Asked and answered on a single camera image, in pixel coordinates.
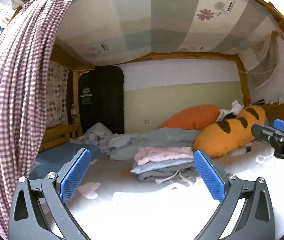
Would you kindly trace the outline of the yellow bread-shaped plush pillow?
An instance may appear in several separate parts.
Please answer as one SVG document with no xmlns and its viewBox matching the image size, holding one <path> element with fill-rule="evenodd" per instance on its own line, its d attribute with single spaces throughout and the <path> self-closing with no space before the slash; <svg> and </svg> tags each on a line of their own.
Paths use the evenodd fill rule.
<svg viewBox="0 0 284 240">
<path fill-rule="evenodd" d="M 215 122 L 196 137 L 193 150 L 204 150 L 211 158 L 220 158 L 255 140 L 254 124 L 266 122 L 265 110 L 257 105 L 244 108 L 237 117 Z"/>
</svg>

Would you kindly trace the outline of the grey bedsheet with heart print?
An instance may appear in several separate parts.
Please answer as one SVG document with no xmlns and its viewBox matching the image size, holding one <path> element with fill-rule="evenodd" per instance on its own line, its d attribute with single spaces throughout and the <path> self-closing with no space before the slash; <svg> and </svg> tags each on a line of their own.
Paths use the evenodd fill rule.
<svg viewBox="0 0 284 240">
<path fill-rule="evenodd" d="M 138 181 L 132 160 L 111 160 L 90 145 L 92 164 L 67 207 L 91 239 L 194 239 L 218 206 L 198 176 L 162 184 Z M 265 179 L 275 214 L 275 236 L 284 233 L 284 160 L 260 141 L 218 159 L 240 179 Z"/>
</svg>

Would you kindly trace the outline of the crumpled grey blanket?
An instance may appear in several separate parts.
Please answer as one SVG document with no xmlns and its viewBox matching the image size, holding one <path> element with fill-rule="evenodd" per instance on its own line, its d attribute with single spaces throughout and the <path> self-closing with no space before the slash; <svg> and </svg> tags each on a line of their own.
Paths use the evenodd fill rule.
<svg viewBox="0 0 284 240">
<path fill-rule="evenodd" d="M 191 147 L 200 130 L 182 128 L 160 128 L 142 134 L 116 134 L 100 122 L 88 129 L 74 144 L 91 144 L 112 160 L 130 160 L 145 147 Z"/>
</svg>

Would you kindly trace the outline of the orange pillow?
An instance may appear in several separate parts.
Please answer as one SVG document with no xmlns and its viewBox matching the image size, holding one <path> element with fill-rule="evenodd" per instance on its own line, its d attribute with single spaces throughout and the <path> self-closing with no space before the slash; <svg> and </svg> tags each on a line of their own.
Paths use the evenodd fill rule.
<svg viewBox="0 0 284 240">
<path fill-rule="evenodd" d="M 180 111 L 160 127 L 202 130 L 213 124 L 219 114 L 220 108 L 218 106 L 199 105 Z"/>
</svg>

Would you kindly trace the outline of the white crumpled cloth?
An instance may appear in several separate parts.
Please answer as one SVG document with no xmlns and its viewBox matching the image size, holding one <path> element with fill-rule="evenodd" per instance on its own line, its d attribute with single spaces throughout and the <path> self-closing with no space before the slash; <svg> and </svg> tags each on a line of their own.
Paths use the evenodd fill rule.
<svg viewBox="0 0 284 240">
<path fill-rule="evenodd" d="M 231 109 L 220 109 L 219 116 L 216 119 L 216 122 L 224 120 L 226 117 L 233 118 L 237 116 L 243 109 L 244 105 L 241 105 L 237 100 L 231 103 Z"/>
</svg>

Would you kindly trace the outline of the light blue folded garment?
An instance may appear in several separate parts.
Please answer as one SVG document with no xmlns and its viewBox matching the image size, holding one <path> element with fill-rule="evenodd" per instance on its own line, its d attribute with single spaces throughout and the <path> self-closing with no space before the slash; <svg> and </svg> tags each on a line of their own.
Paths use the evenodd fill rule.
<svg viewBox="0 0 284 240">
<path fill-rule="evenodd" d="M 144 172 L 152 171 L 152 170 L 158 170 L 161 168 L 167 168 L 182 164 L 188 164 L 193 162 L 193 159 L 172 159 L 172 160 L 165 160 L 165 161 L 159 161 L 159 162 L 148 162 L 143 165 L 138 165 L 137 163 L 134 163 L 131 173 L 134 174 L 141 174 Z"/>
</svg>

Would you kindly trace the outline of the pink folded garment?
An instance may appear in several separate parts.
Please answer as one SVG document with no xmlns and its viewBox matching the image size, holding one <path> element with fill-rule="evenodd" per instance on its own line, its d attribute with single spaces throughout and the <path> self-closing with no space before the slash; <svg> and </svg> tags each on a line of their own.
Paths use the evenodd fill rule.
<svg viewBox="0 0 284 240">
<path fill-rule="evenodd" d="M 144 165 L 149 162 L 190 159 L 193 156 L 191 147 L 145 147 L 139 148 L 139 152 L 134 156 L 134 161 L 138 165 Z"/>
</svg>

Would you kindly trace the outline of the red white gingham curtain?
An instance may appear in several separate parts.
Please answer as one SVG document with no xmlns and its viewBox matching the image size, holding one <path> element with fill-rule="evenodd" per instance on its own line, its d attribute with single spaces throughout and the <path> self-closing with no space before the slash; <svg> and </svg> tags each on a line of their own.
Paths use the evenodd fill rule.
<svg viewBox="0 0 284 240">
<path fill-rule="evenodd" d="M 57 31 L 72 0 L 30 0 L 0 35 L 0 236 L 14 190 L 46 128 L 46 82 Z"/>
</svg>

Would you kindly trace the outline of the pastel checkered canopy sheet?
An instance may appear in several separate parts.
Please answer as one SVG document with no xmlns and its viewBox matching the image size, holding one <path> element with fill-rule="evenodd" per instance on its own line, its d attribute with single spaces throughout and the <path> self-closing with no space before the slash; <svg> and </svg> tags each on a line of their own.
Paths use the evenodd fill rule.
<svg viewBox="0 0 284 240">
<path fill-rule="evenodd" d="M 249 72 L 278 63 L 279 27 L 255 0 L 73 0 L 57 43 L 96 65 L 150 53 L 237 54 Z"/>
</svg>

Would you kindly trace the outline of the grey folded drawstring pants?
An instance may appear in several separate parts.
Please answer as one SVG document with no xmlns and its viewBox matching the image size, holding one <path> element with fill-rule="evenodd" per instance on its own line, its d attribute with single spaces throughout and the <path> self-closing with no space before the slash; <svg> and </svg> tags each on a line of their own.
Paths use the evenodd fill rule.
<svg viewBox="0 0 284 240">
<path fill-rule="evenodd" d="M 141 173 L 137 176 L 138 181 L 142 182 L 155 182 L 161 184 L 168 180 L 183 180 L 187 181 L 197 174 L 194 167 L 181 168 L 176 171 L 148 171 Z"/>
</svg>

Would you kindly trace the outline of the wooden bunk bed frame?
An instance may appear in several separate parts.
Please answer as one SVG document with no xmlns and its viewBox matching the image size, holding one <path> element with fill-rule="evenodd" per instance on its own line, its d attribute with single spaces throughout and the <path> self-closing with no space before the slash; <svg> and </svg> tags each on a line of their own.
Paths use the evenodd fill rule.
<svg viewBox="0 0 284 240">
<path fill-rule="evenodd" d="M 145 133 L 185 109 L 251 102 L 239 55 L 177 51 L 151 53 L 116 65 L 124 74 L 124 134 Z M 41 151 L 82 136 L 78 81 L 97 66 L 54 46 L 47 81 L 47 128 Z"/>
</svg>

